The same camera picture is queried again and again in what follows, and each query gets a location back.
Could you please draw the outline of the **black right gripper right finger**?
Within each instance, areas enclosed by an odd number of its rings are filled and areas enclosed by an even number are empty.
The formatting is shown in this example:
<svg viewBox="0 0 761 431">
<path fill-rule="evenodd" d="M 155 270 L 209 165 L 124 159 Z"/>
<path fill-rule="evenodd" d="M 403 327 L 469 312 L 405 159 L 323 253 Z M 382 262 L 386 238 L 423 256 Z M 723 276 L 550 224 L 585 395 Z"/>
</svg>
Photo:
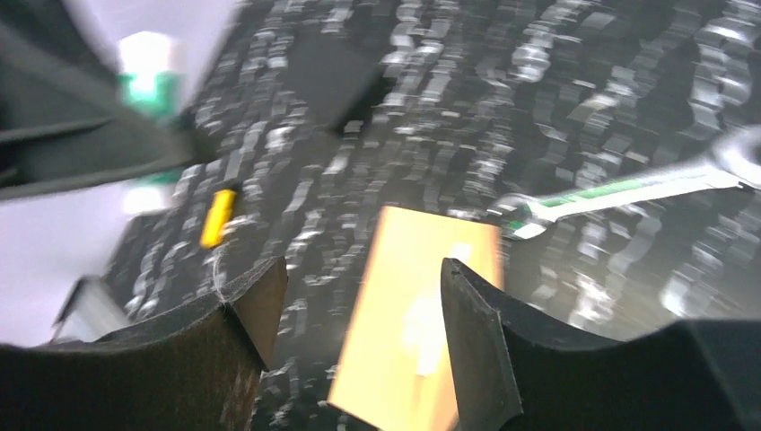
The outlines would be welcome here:
<svg viewBox="0 0 761 431">
<path fill-rule="evenodd" d="M 456 259 L 442 314 L 463 430 L 757 430 L 760 324 L 683 320 L 628 341 L 552 318 Z"/>
</svg>

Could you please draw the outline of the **green white glue stick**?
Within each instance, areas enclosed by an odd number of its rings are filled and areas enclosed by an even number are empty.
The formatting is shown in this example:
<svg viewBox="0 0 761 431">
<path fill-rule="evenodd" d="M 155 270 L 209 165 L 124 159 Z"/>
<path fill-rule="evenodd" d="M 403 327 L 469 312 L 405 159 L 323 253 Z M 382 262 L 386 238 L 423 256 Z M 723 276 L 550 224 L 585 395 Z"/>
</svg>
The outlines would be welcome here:
<svg viewBox="0 0 761 431">
<path fill-rule="evenodd" d="M 181 44 L 165 34 L 139 31 L 118 42 L 118 57 L 121 100 L 159 124 L 174 120 L 184 75 Z M 140 215 L 171 207 L 180 176 L 176 168 L 132 181 L 123 210 Z"/>
</svg>

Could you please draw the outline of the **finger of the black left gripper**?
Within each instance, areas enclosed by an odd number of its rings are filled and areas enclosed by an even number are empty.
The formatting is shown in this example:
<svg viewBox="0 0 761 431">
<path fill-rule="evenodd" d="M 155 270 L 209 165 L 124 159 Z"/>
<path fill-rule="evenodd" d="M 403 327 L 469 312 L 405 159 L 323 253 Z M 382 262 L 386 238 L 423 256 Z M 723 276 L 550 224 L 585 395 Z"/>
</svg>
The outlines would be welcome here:
<svg viewBox="0 0 761 431">
<path fill-rule="evenodd" d="M 214 145 L 179 111 L 163 125 L 126 105 L 118 75 L 60 1 L 1 4 L 1 197 L 185 168 Z"/>
</svg>

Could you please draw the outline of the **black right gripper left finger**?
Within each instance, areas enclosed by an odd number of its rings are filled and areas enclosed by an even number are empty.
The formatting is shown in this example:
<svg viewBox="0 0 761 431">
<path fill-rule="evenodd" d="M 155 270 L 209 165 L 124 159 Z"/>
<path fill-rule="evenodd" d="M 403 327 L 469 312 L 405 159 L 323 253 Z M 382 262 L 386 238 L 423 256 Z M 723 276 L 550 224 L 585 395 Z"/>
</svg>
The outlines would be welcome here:
<svg viewBox="0 0 761 431">
<path fill-rule="evenodd" d="M 1 348 L 4 430 L 247 430 L 287 288 L 284 258 L 93 342 Z"/>
</svg>

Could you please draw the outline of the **orange paper envelope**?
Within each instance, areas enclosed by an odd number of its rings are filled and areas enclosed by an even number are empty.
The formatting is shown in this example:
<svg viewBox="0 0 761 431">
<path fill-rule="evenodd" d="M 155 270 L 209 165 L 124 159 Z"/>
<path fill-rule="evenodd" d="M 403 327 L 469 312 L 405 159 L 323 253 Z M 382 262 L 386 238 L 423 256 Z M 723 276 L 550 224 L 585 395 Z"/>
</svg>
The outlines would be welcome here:
<svg viewBox="0 0 761 431">
<path fill-rule="evenodd" d="M 440 292 L 445 258 L 501 286 L 490 224 L 384 207 L 328 403 L 380 430 L 450 430 L 457 419 Z"/>
</svg>

